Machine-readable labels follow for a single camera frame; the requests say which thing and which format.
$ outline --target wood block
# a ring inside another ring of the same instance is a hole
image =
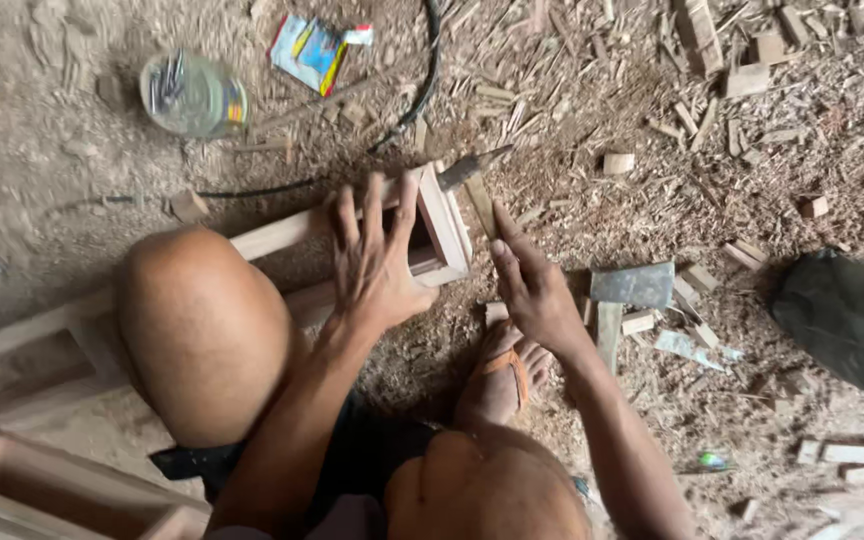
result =
[[[606,153],[602,172],[606,175],[623,174],[636,168],[634,153]]]
[[[864,484],[864,467],[844,469],[842,471],[842,478],[845,479],[846,484],[862,485]]]
[[[822,461],[829,463],[861,463],[864,465],[864,446],[828,444],[822,451]]]
[[[209,215],[209,205],[189,188],[172,198],[172,214],[182,223],[195,223]]]
[[[682,275],[675,276],[675,281],[672,282],[672,294],[678,295],[689,304],[695,304],[699,300],[699,293]]]
[[[772,66],[788,60],[786,40],[779,33],[762,33],[755,37],[755,58],[759,64]]]
[[[366,109],[362,105],[349,101],[342,107],[340,112],[342,118],[345,119],[353,128],[362,125],[362,120],[366,117]]]
[[[735,245],[736,248],[744,251],[746,253],[746,255],[755,259],[756,261],[758,261],[760,263],[765,263],[769,260],[769,253],[762,251],[761,249],[750,244],[749,242],[746,242],[745,240],[743,240],[741,238],[738,238],[737,240],[735,240],[732,243]]]
[[[722,46],[706,0],[676,0],[678,36],[692,69],[702,76],[722,69]]]
[[[712,350],[719,346],[719,337],[715,335],[713,329],[709,327],[709,323],[689,326],[688,334],[692,339],[698,341],[699,345],[702,345],[705,349]]]
[[[809,219],[826,215],[829,213],[829,199],[825,195],[818,199],[813,199],[801,206],[801,216]]]
[[[595,345],[602,362],[615,375],[618,362],[618,338],[622,331],[622,304],[599,301],[595,320]]]
[[[722,246],[722,251],[726,252],[728,256],[736,260],[738,264],[745,266],[752,272],[758,272],[762,270],[763,264],[761,262],[750,257],[745,251],[738,249],[732,244],[726,244]]]
[[[622,336],[631,336],[656,327],[656,318],[652,311],[629,313],[622,317]]]
[[[695,125],[695,119],[692,118],[692,113],[689,112],[689,108],[685,103],[679,101],[675,104],[675,114],[678,116],[678,121],[681,122],[681,125],[688,132],[690,137],[699,133],[699,126]]]
[[[761,505],[762,503],[758,498],[749,498],[745,501],[745,505],[742,507],[742,514],[739,517],[743,522],[750,523],[756,518],[756,513],[759,512]]]
[[[704,266],[692,264],[679,274],[686,283],[699,293],[713,292],[719,287],[719,281]]]
[[[769,66],[764,63],[739,65],[728,72],[726,98],[761,94],[769,90]]]
[[[812,36],[803,24],[802,18],[799,17],[799,10],[795,6],[779,9],[778,20],[782,22],[782,28],[785,29],[789,41],[795,43],[796,47],[804,47],[812,42]]]
[[[503,88],[496,88],[495,86],[487,86],[486,84],[475,86],[475,93],[486,99],[505,103],[512,103],[516,100],[516,92]]]
[[[799,465],[815,465],[819,461],[822,441],[803,440],[798,445],[795,462]]]

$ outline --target wood scrap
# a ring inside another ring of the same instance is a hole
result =
[[[606,363],[613,376],[617,371],[618,343],[622,331],[622,304],[615,301],[599,301],[595,318],[595,346],[599,357]]]
[[[678,36],[692,69],[709,76],[725,66],[713,14],[706,0],[675,1]]]
[[[738,158],[742,154],[742,146],[738,142],[738,133],[741,129],[738,118],[726,120],[726,127],[728,129],[728,154],[733,158]]]
[[[631,336],[656,327],[656,317],[651,310],[629,313],[622,317],[622,336]]]
[[[802,440],[798,444],[798,455],[795,462],[799,465],[815,465],[819,462],[819,453],[822,451],[822,442],[813,440]]]
[[[752,272],[758,272],[762,270],[763,264],[761,262],[752,258],[745,251],[738,249],[738,247],[732,244],[726,244],[722,246],[722,250],[726,252],[729,257],[732,257],[736,262],[738,262],[738,264],[745,266]]]
[[[675,104],[675,114],[678,115],[678,121],[681,122],[682,127],[688,132],[689,137],[699,133],[699,126],[695,125],[692,113],[689,112],[689,108],[685,103],[679,101]]]
[[[608,176],[624,174],[636,168],[634,153],[606,153],[602,172]]]
[[[690,325],[687,330],[690,337],[699,342],[699,345],[702,345],[705,349],[714,350],[719,346],[719,337],[715,335],[709,323]]]
[[[822,461],[829,463],[859,463],[864,465],[864,446],[826,444],[822,450]]]
[[[475,86],[475,93],[486,99],[499,101],[509,105],[516,101],[516,92],[504,88],[496,88],[495,86],[488,86],[486,84]]]
[[[209,216],[209,205],[191,188],[175,195],[171,202],[172,214],[182,223],[195,223]]]
[[[789,60],[786,39],[780,33],[761,33],[755,36],[755,59],[759,64],[773,66]]]
[[[803,24],[799,10],[795,6],[784,6],[779,9],[778,20],[781,21],[789,41],[794,43],[796,47],[805,47],[812,42],[812,36],[806,29],[806,25]]]
[[[702,117],[702,124],[699,126],[699,130],[696,131],[695,136],[692,137],[692,145],[688,148],[689,152],[698,152],[699,149],[702,148],[702,144],[706,141],[706,136],[709,134],[709,130],[713,128],[715,113],[718,110],[718,106],[719,98],[712,97],[708,100],[708,106],[705,108],[705,115]]]
[[[691,264],[679,274],[683,280],[699,293],[713,292],[719,281],[709,270],[699,264]]]
[[[815,219],[817,217],[826,215],[829,213],[829,199],[826,198],[825,195],[819,197],[817,199],[812,199],[809,202],[803,204],[800,208],[801,216],[808,219]]]
[[[726,98],[761,94],[769,90],[769,66],[764,63],[739,65],[726,77]]]

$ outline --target small wooden piece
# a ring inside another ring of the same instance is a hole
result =
[[[822,441],[803,440],[798,445],[798,455],[795,462],[799,465],[815,465],[819,461]]]
[[[769,261],[769,253],[762,251],[761,249],[757,248],[756,246],[750,244],[749,242],[746,242],[745,240],[739,238],[738,240],[735,240],[735,242],[733,242],[733,243],[735,244],[736,248],[742,250],[743,252],[746,253],[746,255],[755,259],[756,261],[758,261],[762,264]]]
[[[349,101],[342,106],[340,115],[352,128],[357,128],[362,125],[362,120],[366,117],[366,109],[361,104]]]
[[[599,357],[606,363],[608,372],[615,375],[618,362],[618,343],[622,331],[622,304],[615,301],[599,301],[595,319]]]
[[[769,66],[764,63],[739,65],[728,72],[726,98],[761,94],[769,90]]]
[[[825,195],[818,199],[812,199],[806,202],[801,207],[801,216],[808,219],[815,219],[829,213],[829,199]]]
[[[486,99],[500,101],[508,104],[512,104],[512,102],[516,100],[516,92],[503,88],[496,88],[494,86],[488,86],[486,84],[479,84],[478,86],[475,86],[475,93]]]
[[[722,46],[706,0],[676,0],[678,35],[692,69],[709,76],[722,69]]]
[[[602,172],[606,175],[624,174],[636,168],[634,153],[606,153]]]
[[[758,272],[762,270],[763,265],[761,262],[749,256],[745,251],[738,249],[738,247],[732,244],[726,244],[722,246],[722,250],[725,251],[734,260],[736,260],[739,264],[742,264],[746,268],[750,269],[752,272]]]
[[[719,287],[719,281],[706,270],[704,266],[692,264],[682,270],[681,278],[699,293],[713,292]]]
[[[479,222],[482,223],[482,229],[486,232],[488,241],[491,242],[498,239],[498,224],[496,223],[496,210],[493,207],[492,198],[486,191],[485,181],[479,173],[473,174],[465,181],[465,191],[468,193],[468,198],[472,201],[472,207],[475,209],[475,215],[479,216]]]
[[[802,18],[799,17],[799,11],[795,6],[785,6],[778,10],[778,20],[782,22],[782,28],[785,29],[789,40],[795,43],[796,47],[805,47],[812,42],[812,36],[806,25],[803,24]]]
[[[629,313],[622,317],[622,336],[631,336],[656,327],[656,318],[652,311],[644,310]]]
[[[759,64],[773,66],[788,60],[786,40],[779,33],[762,33],[755,37],[755,58]]]
[[[822,461],[829,463],[861,463],[864,465],[864,446],[826,444]]]
[[[864,484],[864,467],[851,467],[842,471],[842,478],[848,485]]]
[[[699,130],[695,133],[695,136],[692,138],[692,145],[688,148],[689,152],[697,152],[702,148],[702,144],[706,141],[706,136],[709,134],[709,130],[713,128],[715,113],[718,106],[719,98],[712,97],[708,100],[708,107],[705,108],[705,116],[702,117],[702,124],[699,126]]]
[[[209,205],[188,188],[172,198],[172,214],[182,223],[195,223],[209,216]]]
[[[692,113],[689,112],[685,103],[679,101],[675,104],[675,114],[678,116],[678,121],[681,122],[682,127],[688,132],[689,137],[699,133],[699,127],[695,125]]]
[[[692,339],[698,341],[699,345],[702,345],[705,349],[713,350],[719,346],[719,337],[715,335],[715,332],[709,326],[709,323],[689,326],[688,334]]]

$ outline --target sawdust-covered floor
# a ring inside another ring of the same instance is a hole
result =
[[[248,0],[42,1],[97,32],[84,37],[84,48],[71,58],[63,54],[61,23],[55,34],[49,24],[40,25],[44,37],[39,28],[36,39],[46,49],[58,47],[54,65],[49,57],[43,63],[30,47],[30,29],[40,24],[31,17],[38,2],[0,0],[0,260],[7,265],[0,326],[96,289],[129,245],[178,226],[159,202],[78,203],[84,199],[132,194],[158,201],[188,187],[252,190],[321,179],[267,199],[212,202],[208,225],[232,235],[308,208],[371,169],[450,162],[513,142],[515,152],[487,173],[489,189],[526,218],[529,235],[561,263],[577,290],[590,266],[670,259],[701,263],[723,283],[698,310],[724,344],[745,353],[728,366],[730,373],[629,340],[619,354],[620,384],[682,473],[678,479],[702,534],[805,539],[835,519],[852,523],[849,516],[864,511],[864,486],[846,486],[832,465],[794,464],[806,436],[864,442],[864,395],[818,367],[766,310],[781,270],[799,254],[837,244],[864,258],[864,34],[855,35],[844,4],[795,2],[835,39],[817,40],[797,59],[773,66],[769,92],[723,100],[707,141],[690,152],[645,125],[646,117],[676,125],[678,101],[701,117],[717,89],[717,82],[680,74],[660,53],[658,35],[670,26],[665,1],[615,0],[617,20],[606,24],[598,0],[554,0],[547,5],[560,24],[546,22],[541,29],[522,22],[531,17],[531,0],[443,2],[442,68],[424,116],[425,148],[415,147],[410,129],[373,156],[365,150],[405,111],[425,77],[421,2],[256,0],[252,9]],[[726,19],[740,4],[713,3],[714,19]],[[728,59],[745,57],[750,36],[779,29],[771,10],[752,1],[720,33]],[[134,91],[138,69],[153,53],[178,46],[228,63],[251,93],[256,119],[312,99],[307,88],[272,70],[264,55],[280,16],[289,12],[337,28],[374,25],[376,44],[353,50],[341,75],[343,84],[376,79],[350,98],[368,111],[362,126],[307,114],[254,137],[289,133],[296,149],[285,162],[277,153],[233,153],[234,140],[181,140],[145,117]],[[608,59],[594,54],[593,35],[603,39]],[[78,76],[64,83],[70,58]],[[391,76],[381,76],[392,68]],[[122,82],[121,103],[97,95],[96,79],[104,75]],[[480,85],[511,90],[515,103],[478,97]],[[522,114],[515,120],[517,104]],[[787,128],[803,128],[803,137],[759,145],[767,158],[753,168],[729,155],[727,119],[738,120],[752,142]],[[79,140],[94,154],[67,144]],[[635,153],[635,169],[604,177],[607,152]],[[803,219],[799,204],[818,194],[828,198],[830,213]],[[496,279],[464,195],[460,203],[475,242],[475,275],[450,284],[428,313],[389,332],[358,382],[388,411],[446,421],[472,369],[480,305],[496,299]],[[738,238],[768,251],[771,267],[753,274],[730,262],[719,248]],[[325,247],[290,250],[259,266],[282,289],[297,289],[328,274]],[[662,325],[680,330],[683,321],[670,314]],[[795,373],[809,374],[815,385],[789,396],[781,382]],[[778,415],[769,407],[774,399],[789,400],[791,412]],[[561,374],[514,423],[574,474],[591,476]],[[169,445],[168,435],[134,392],[16,429],[169,485],[144,460],[145,453]],[[690,473],[702,451],[727,457],[733,468]],[[195,482],[173,487],[201,489]],[[743,523],[729,507],[749,497],[760,499],[762,508]],[[589,507],[599,519],[593,500]],[[835,517],[836,511],[847,516]],[[864,538],[864,518],[858,521],[863,524],[850,538]]]

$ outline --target wooden plank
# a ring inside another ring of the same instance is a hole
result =
[[[595,346],[613,376],[618,368],[618,343],[622,332],[622,304],[599,301],[595,319]]]
[[[864,465],[864,446],[826,444],[822,461],[829,463],[861,463]]]

